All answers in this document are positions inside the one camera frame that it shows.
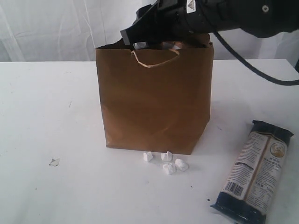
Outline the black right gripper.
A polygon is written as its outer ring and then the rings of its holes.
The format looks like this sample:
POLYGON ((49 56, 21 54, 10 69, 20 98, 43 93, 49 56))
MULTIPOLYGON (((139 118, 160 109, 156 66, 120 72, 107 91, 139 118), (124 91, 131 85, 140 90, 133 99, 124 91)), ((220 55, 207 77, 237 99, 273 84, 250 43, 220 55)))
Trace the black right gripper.
POLYGON ((157 0, 138 9, 133 24, 121 31, 125 45, 183 40, 210 33, 201 0, 157 0))

